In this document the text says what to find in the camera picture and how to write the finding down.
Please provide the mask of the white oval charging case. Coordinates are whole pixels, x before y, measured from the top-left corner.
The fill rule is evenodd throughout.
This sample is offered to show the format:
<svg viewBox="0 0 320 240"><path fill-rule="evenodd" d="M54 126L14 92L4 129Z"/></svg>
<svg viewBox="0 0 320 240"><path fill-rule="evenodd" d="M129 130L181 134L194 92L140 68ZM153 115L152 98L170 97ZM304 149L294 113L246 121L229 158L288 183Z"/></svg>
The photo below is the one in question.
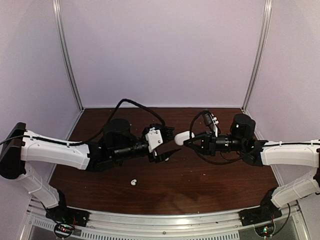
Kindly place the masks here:
<svg viewBox="0 0 320 240"><path fill-rule="evenodd" d="M187 130L187 131L178 133L174 137L174 142L178 146L183 146L184 145L184 141L187 141L187 140L192 139L194 137L195 137L195 134L192 131Z"/></svg>

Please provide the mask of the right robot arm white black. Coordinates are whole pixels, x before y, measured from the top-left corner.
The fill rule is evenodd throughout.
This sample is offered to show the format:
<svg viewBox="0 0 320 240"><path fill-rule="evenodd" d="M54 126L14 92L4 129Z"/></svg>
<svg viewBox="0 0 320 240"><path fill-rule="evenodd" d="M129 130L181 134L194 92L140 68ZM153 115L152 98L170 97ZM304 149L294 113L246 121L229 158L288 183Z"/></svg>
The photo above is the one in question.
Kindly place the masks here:
<svg viewBox="0 0 320 240"><path fill-rule="evenodd" d="M298 199L320 193L320 142L274 142L256 140L256 122L244 113L233 117L229 134L221 134L217 118L207 110L200 112L209 128L200 134L191 130L174 138L178 146L188 147L204 161L217 152L236 152L237 158L227 159L223 165L242 160L250 166L296 165L311 167L311 171L296 180L270 189L255 208L241 210L238 214L243 226L272 221L282 216L281 207Z"/></svg>

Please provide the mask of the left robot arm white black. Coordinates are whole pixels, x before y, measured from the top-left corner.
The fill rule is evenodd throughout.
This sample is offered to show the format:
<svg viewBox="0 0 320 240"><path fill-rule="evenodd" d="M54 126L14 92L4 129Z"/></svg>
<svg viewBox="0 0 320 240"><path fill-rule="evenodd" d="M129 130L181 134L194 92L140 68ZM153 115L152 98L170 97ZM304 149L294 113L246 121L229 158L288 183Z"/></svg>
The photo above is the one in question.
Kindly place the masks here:
<svg viewBox="0 0 320 240"><path fill-rule="evenodd" d="M70 227L86 227L89 212L68 207L63 192L50 186L30 162L64 165L94 173L120 167L124 161L140 157L147 157L151 163L161 163L168 161L177 150L159 154L157 148L174 138L174 128L155 123L137 137L123 118L108 121L97 142L47 138L26 130L25 123L19 122L1 142L0 175L21 182L28 193L42 203L47 218Z"/></svg>

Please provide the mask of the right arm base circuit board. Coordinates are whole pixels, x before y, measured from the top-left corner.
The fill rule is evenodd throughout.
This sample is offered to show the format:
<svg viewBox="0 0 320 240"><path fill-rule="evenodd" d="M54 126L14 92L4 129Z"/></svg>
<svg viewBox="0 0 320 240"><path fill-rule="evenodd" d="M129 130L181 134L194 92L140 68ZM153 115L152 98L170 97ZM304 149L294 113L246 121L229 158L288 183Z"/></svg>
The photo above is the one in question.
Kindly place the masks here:
<svg viewBox="0 0 320 240"><path fill-rule="evenodd" d="M268 238L275 232L275 225L273 223L259 225L254 227L255 233L261 238Z"/></svg>

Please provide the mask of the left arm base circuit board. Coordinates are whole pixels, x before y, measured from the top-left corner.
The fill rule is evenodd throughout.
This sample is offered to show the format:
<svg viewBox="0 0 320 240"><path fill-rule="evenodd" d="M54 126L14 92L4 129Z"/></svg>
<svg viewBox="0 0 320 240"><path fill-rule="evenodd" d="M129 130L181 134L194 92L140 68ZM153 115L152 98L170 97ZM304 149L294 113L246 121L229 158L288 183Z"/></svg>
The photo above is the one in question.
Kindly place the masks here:
<svg viewBox="0 0 320 240"><path fill-rule="evenodd" d="M60 239L66 239L73 234L74 230L75 228L73 226L66 223L58 222L54 226L53 233Z"/></svg>

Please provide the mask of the white clip-on earbud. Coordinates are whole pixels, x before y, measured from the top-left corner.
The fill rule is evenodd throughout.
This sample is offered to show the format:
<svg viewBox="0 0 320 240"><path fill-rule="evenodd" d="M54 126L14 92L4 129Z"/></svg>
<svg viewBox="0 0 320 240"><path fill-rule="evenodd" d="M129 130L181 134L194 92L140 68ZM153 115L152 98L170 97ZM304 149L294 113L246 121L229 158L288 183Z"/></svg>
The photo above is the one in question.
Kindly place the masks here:
<svg viewBox="0 0 320 240"><path fill-rule="evenodd" d="M131 180L130 184L131 184L132 186L135 186L135 185L137 184L137 179Z"/></svg>

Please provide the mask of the aluminium front frame rail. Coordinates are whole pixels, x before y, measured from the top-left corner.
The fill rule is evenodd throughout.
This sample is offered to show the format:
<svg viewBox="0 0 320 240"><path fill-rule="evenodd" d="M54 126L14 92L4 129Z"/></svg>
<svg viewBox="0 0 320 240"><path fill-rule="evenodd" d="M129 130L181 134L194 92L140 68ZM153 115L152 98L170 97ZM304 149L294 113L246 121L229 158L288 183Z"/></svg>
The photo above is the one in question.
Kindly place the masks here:
<svg viewBox="0 0 320 240"><path fill-rule="evenodd" d="M264 227L273 227L271 240L309 240L297 202L281 209L275 220L243 225L239 210L209 213L143 215L89 210L86 226L76 226L71 240L263 240Z"/></svg>

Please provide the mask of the left aluminium corner post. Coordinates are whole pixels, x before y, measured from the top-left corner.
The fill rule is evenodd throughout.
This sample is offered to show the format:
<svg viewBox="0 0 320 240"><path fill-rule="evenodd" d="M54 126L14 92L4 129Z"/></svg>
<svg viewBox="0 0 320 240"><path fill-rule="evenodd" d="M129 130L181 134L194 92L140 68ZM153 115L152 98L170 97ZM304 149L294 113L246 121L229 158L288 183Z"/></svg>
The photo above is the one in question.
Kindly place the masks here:
<svg viewBox="0 0 320 240"><path fill-rule="evenodd" d="M53 6L53 13L54 13L54 18L55 18L55 23L57 28L57 35L59 38L59 44L60 44L61 53L62 53L62 59L65 66L67 78L70 84L71 92L73 94L77 109L80 112L83 112L84 107L83 107L80 93L76 84L75 75L73 72L72 63L70 59L70 54L68 51L67 39L66 39L64 24L63 24L63 16L61 11L61 1L53 0L52 6Z"/></svg>

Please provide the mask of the aluminium corner post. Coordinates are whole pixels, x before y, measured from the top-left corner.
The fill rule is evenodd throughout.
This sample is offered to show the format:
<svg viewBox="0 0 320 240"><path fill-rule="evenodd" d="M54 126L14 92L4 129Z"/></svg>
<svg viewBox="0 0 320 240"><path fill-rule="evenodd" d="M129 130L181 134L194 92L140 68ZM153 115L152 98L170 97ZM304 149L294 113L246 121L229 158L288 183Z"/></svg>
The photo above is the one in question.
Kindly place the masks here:
<svg viewBox="0 0 320 240"><path fill-rule="evenodd" d="M251 71L251 75L250 75L249 84L248 84L247 91L245 94L245 98L244 98L244 101L243 101L243 104L241 107L241 110L244 113L246 113L248 111L250 99L252 97L255 83L256 83L256 80L257 80L257 77L259 74L259 70L261 67L263 53L264 53L264 49L266 47L268 34L269 34L269 30L270 30L270 24L271 24L271 19L272 19L272 8L273 8L273 1L272 0L265 0L255 59L254 59L254 63L253 63L253 67L252 67L252 71Z"/></svg>
<svg viewBox="0 0 320 240"><path fill-rule="evenodd" d="M53 6L53 13L54 13L54 18L55 18L55 23L57 28L57 35L59 38L59 44L60 44L61 53L62 53L62 59L65 66L67 78L70 84L71 92L73 94L77 109L80 112L83 112L84 107L83 107L80 93L76 84L75 75L73 72L72 63L70 59L70 54L68 51L67 39L66 39L64 24L63 24L63 16L61 11L61 1L53 0L52 6Z"/></svg>

